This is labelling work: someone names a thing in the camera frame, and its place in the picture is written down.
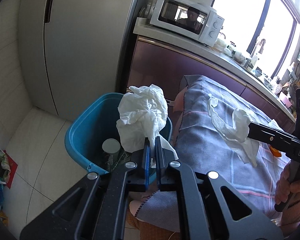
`tile floor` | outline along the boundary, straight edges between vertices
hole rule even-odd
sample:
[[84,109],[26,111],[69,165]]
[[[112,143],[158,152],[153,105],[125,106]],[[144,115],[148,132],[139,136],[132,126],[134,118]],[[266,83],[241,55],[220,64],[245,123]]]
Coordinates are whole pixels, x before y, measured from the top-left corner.
[[[18,168],[11,189],[4,189],[3,210],[17,239],[25,225],[86,174],[64,146],[70,125],[34,107],[7,146]],[[126,223],[124,239],[139,240],[139,231]]]

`countertop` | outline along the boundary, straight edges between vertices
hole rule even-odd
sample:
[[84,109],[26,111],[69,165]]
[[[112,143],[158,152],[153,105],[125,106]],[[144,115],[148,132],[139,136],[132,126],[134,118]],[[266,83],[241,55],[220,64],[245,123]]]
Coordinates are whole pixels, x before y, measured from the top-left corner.
[[136,25],[133,33],[172,44],[215,63],[216,65],[224,68],[226,71],[231,72],[244,82],[250,84],[256,90],[260,91],[269,99],[269,101],[273,102],[274,105],[280,108],[293,122],[296,122],[296,119],[293,117],[292,113],[285,107],[285,105],[276,95],[274,95],[259,79],[245,71],[234,60],[225,54],[214,51],[202,43],[191,40],[177,33],[157,28],[152,25]]

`trash bin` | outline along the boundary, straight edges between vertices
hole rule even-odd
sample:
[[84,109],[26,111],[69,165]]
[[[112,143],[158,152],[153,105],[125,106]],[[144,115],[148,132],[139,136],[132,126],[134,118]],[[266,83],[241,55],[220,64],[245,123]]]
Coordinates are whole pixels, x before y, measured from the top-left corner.
[[[98,163],[102,150],[102,143],[109,138],[120,141],[116,127],[120,118],[118,106],[123,94],[108,93],[98,98],[89,106],[69,127],[65,136],[65,146],[71,158],[87,172],[95,171],[99,174],[108,173],[100,168]],[[170,140],[172,123],[167,118],[166,126],[160,134]]]

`microwave knob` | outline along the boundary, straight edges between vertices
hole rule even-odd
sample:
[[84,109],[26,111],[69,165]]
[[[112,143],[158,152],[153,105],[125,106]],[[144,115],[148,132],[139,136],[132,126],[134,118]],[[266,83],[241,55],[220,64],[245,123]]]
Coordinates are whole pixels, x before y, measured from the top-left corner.
[[209,32],[209,36],[210,36],[210,38],[213,38],[213,36],[214,36],[214,31]]

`paper towel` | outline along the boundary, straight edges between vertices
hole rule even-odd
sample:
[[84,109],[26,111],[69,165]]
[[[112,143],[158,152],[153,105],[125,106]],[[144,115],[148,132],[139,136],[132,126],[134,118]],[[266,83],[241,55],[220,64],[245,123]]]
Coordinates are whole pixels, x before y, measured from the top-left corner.
[[[165,127],[168,116],[168,106],[163,91],[156,85],[139,88],[130,86],[129,89],[133,93],[123,95],[118,106],[120,119],[117,121],[117,129],[121,145],[126,152],[132,153],[143,149],[147,137],[150,142],[150,157],[155,158],[154,141]],[[171,150],[177,160],[177,153],[169,142],[162,136],[160,140],[161,146]]]
[[232,113],[232,124],[225,123],[215,112],[214,108],[218,105],[218,99],[209,94],[210,99],[207,102],[208,115],[217,132],[221,135],[225,143],[234,150],[244,163],[251,163],[253,167],[257,166],[256,156],[259,149],[259,142],[247,138],[249,134],[249,124],[258,123],[253,117],[253,113],[236,108]]

